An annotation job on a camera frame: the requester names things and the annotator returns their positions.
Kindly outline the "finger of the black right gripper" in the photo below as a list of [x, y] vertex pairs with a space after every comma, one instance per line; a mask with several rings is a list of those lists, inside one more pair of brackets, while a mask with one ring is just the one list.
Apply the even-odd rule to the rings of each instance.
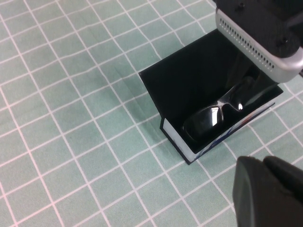
[[242, 78], [244, 69], [244, 56], [242, 53], [238, 53], [235, 59], [235, 62], [231, 66], [228, 74], [227, 74], [227, 81], [225, 84], [226, 89], [231, 88], [237, 82], [240, 81]]
[[257, 95], [263, 90], [262, 71], [256, 68], [249, 69], [249, 76], [252, 77], [252, 83], [249, 88], [250, 95]]

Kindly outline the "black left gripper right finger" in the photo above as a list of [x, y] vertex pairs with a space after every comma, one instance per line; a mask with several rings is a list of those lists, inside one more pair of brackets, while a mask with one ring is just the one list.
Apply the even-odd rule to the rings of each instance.
[[265, 157], [263, 163], [295, 197], [303, 196], [303, 171], [301, 169], [276, 156]]

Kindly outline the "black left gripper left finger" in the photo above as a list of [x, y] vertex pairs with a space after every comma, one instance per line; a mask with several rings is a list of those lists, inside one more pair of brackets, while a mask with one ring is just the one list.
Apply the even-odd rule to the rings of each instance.
[[237, 159], [232, 199], [239, 227], [301, 227], [303, 197], [295, 197], [263, 160]]

